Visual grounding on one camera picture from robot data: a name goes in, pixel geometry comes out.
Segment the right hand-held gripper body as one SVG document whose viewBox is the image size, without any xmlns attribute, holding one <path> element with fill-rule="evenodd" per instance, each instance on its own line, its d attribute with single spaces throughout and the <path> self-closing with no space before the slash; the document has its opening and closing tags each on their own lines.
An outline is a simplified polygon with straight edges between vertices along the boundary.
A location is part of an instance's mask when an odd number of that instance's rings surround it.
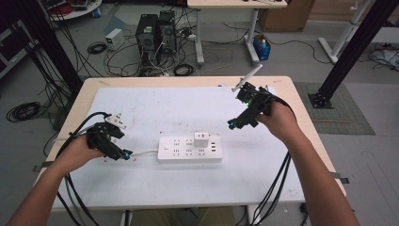
<svg viewBox="0 0 399 226">
<path fill-rule="evenodd" d="M 253 76 L 263 65 L 257 64 L 255 68 L 246 76 L 242 77 L 239 83 L 231 89 L 232 92 L 239 90 L 236 98 L 247 106 L 247 111 L 251 113 L 250 122 L 248 125 L 257 126 L 258 121 L 256 117 L 262 112 L 269 115 L 271 111 L 271 96 L 272 94 L 263 87 L 256 89 L 255 86 L 248 82 L 249 78 Z"/>
</svg>

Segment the small white equipment box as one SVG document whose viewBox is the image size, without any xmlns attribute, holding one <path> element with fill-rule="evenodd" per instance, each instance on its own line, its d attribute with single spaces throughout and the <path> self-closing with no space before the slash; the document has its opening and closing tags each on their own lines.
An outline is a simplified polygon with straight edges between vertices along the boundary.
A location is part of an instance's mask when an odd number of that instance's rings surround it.
<svg viewBox="0 0 399 226">
<path fill-rule="evenodd" d="M 119 28 L 115 28 L 105 37 L 105 41 L 110 50 L 115 51 L 119 49 L 125 43 L 125 38 L 123 36 L 122 30 Z"/>
</svg>

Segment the grey floor mat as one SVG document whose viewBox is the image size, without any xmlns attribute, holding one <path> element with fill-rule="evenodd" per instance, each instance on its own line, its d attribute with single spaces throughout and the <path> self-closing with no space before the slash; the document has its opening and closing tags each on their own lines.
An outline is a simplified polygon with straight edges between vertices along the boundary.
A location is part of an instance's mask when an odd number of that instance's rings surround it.
<svg viewBox="0 0 399 226">
<path fill-rule="evenodd" d="M 295 88 L 319 134 L 375 135 L 372 126 L 367 122 L 344 84 L 335 91 L 328 106 L 313 107 L 310 95 L 320 87 L 320 83 L 295 82 Z"/>
</svg>

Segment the black computer tower green label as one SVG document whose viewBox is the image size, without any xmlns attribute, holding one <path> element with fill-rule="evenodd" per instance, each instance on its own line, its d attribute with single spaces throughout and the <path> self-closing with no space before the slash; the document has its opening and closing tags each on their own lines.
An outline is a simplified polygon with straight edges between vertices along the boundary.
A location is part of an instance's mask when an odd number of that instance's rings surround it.
<svg viewBox="0 0 399 226">
<path fill-rule="evenodd" d="M 160 61 L 157 20 L 156 14 L 142 14 L 136 28 L 136 42 L 140 53 L 140 76 L 147 74 Z"/>
</svg>

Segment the dark equipment rack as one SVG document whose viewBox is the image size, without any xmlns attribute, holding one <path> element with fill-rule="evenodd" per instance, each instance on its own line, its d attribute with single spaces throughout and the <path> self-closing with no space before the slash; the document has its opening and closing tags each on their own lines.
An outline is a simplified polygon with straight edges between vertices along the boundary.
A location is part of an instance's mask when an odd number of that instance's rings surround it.
<svg viewBox="0 0 399 226">
<path fill-rule="evenodd" d="M 26 56 L 27 47 L 37 43 L 21 20 L 11 27 L 0 24 L 0 79 Z"/>
</svg>

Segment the black metal frame post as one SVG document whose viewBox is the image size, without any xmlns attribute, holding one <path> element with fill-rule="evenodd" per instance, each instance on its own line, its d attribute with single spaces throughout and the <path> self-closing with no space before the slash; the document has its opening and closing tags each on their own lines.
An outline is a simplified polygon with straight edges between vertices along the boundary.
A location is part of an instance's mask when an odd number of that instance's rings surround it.
<svg viewBox="0 0 399 226">
<path fill-rule="evenodd" d="M 399 0 L 375 0 L 325 82 L 316 93 L 308 94 L 313 108 L 331 108 L 330 99 L 334 92 L 398 6 Z"/>
<path fill-rule="evenodd" d="M 66 82 L 71 95 L 76 97 L 83 82 L 58 41 L 38 0 L 11 0 L 11 3 L 20 13 L 23 23 L 37 38 L 47 56 L 52 60 Z"/>
</svg>

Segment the white table leg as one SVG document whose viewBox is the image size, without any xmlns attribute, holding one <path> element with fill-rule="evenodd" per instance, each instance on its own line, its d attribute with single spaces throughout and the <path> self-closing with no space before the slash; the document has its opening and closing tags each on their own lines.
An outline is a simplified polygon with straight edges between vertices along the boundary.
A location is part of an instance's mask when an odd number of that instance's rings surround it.
<svg viewBox="0 0 399 226">
<path fill-rule="evenodd" d="M 247 223 L 255 226 L 259 222 L 257 205 L 247 205 Z"/>
</svg>

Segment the white power strip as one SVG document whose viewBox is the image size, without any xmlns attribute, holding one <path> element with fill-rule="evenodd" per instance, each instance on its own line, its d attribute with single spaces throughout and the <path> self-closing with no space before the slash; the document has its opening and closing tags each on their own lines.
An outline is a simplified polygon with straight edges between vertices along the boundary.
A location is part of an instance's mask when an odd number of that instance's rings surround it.
<svg viewBox="0 0 399 226">
<path fill-rule="evenodd" d="M 158 160 L 161 163 L 209 163 L 220 162 L 223 158 L 222 140 L 210 136 L 206 148 L 194 146 L 191 137 L 161 137 L 158 146 Z"/>
</svg>

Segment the person's right hand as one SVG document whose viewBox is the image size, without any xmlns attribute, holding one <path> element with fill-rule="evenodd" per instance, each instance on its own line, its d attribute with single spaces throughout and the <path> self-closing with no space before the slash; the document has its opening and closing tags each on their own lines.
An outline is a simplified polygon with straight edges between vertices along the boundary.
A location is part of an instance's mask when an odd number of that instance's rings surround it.
<svg viewBox="0 0 399 226">
<path fill-rule="evenodd" d="M 272 135 L 284 143 L 304 136 L 292 110 L 279 102 L 271 104 L 269 115 L 260 114 L 256 117 L 256 120 L 264 124 Z"/>
</svg>

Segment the white metal stand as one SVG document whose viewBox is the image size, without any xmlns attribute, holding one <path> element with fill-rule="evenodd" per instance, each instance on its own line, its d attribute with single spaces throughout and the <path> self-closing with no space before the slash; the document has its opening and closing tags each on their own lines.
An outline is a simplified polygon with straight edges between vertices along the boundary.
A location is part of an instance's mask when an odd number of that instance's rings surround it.
<svg viewBox="0 0 399 226">
<path fill-rule="evenodd" d="M 321 47 L 324 49 L 330 61 L 335 64 L 338 61 L 338 54 L 343 48 L 343 45 L 350 40 L 351 34 L 354 32 L 355 28 L 358 26 L 359 19 L 364 11 L 367 9 L 372 0 L 363 0 L 360 4 L 359 1 L 356 1 L 354 6 L 351 7 L 351 10 L 355 11 L 353 17 L 348 21 L 346 28 L 344 29 L 341 36 L 338 38 L 338 41 L 333 47 L 330 47 L 327 41 L 324 38 L 319 38 L 318 42 Z"/>
</svg>

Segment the black computer tower with fan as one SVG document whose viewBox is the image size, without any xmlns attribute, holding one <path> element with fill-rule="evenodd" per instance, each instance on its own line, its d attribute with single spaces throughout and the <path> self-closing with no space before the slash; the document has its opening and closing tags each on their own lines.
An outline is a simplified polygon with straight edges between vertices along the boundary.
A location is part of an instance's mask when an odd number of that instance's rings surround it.
<svg viewBox="0 0 399 226">
<path fill-rule="evenodd" d="M 158 17 L 160 46 L 157 51 L 158 59 L 162 55 L 173 54 L 177 50 L 175 31 L 175 11 L 162 10 Z"/>
</svg>

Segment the brown cardboard box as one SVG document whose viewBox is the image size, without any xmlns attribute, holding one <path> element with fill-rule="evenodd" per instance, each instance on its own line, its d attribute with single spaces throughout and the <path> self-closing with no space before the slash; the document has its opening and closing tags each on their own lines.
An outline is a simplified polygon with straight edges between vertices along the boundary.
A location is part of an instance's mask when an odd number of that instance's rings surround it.
<svg viewBox="0 0 399 226">
<path fill-rule="evenodd" d="M 315 0 L 286 0 L 286 8 L 262 9 L 258 24 L 263 32 L 302 32 Z"/>
</svg>

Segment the white charger plug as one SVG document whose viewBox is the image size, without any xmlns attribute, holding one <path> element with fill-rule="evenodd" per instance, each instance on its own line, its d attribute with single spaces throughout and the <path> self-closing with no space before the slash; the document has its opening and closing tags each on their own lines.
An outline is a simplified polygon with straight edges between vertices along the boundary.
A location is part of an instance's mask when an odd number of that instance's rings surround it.
<svg viewBox="0 0 399 226">
<path fill-rule="evenodd" d="M 206 148 L 209 143 L 210 135 L 208 133 L 196 132 L 194 134 L 194 146 L 196 148 Z"/>
</svg>

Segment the person's left hand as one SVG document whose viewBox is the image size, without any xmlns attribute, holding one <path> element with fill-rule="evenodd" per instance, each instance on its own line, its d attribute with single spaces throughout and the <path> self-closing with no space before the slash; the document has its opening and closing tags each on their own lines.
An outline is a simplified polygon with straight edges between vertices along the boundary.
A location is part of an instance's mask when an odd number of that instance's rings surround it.
<svg viewBox="0 0 399 226">
<path fill-rule="evenodd" d="M 87 143 L 87 136 L 75 138 L 56 159 L 54 163 L 57 170 L 66 174 L 84 166 L 88 161 L 103 157 L 104 155 L 95 149 L 90 149 Z"/>
</svg>

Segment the white-legged wooden desk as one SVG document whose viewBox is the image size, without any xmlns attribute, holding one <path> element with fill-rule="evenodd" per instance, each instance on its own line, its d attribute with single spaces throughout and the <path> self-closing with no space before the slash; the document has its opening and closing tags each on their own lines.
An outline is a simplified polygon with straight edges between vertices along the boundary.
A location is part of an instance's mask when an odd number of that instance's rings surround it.
<svg viewBox="0 0 399 226">
<path fill-rule="evenodd" d="M 201 42 L 201 11 L 204 8 L 251 8 L 250 26 L 245 45 L 247 47 L 251 62 L 259 63 L 259 57 L 253 47 L 255 25 L 258 19 L 258 13 L 261 9 L 286 8 L 288 3 L 285 0 L 187 0 L 187 6 L 196 11 L 196 37 L 195 50 L 197 63 L 202 66 L 205 62 Z"/>
</svg>

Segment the round white table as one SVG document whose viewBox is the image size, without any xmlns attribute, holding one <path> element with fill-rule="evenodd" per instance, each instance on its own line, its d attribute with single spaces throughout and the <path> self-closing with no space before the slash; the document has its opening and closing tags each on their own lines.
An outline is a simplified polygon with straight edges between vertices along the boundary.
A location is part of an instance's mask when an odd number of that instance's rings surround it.
<svg viewBox="0 0 399 226">
<path fill-rule="evenodd" d="M 40 0 L 52 21 L 74 19 L 96 11 L 103 0 Z"/>
</svg>

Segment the blue box with bottle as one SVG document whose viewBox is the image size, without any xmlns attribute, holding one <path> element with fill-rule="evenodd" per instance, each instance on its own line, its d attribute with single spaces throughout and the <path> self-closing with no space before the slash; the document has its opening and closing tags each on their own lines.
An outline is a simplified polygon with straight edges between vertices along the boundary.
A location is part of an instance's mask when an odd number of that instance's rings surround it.
<svg viewBox="0 0 399 226">
<path fill-rule="evenodd" d="M 269 59 L 271 45 L 265 35 L 255 35 L 253 39 L 253 47 L 259 60 Z"/>
</svg>

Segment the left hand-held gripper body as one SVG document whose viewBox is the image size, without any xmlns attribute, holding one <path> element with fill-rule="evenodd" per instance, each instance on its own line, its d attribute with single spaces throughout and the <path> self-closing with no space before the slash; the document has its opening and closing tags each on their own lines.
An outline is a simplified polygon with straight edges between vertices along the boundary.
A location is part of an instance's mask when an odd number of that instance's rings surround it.
<svg viewBox="0 0 399 226">
<path fill-rule="evenodd" d="M 87 142 L 90 149 L 96 149 L 103 154 L 112 152 L 115 144 L 113 138 L 121 139 L 126 125 L 122 122 L 121 114 L 110 115 L 104 122 L 96 122 L 87 130 Z"/>
</svg>

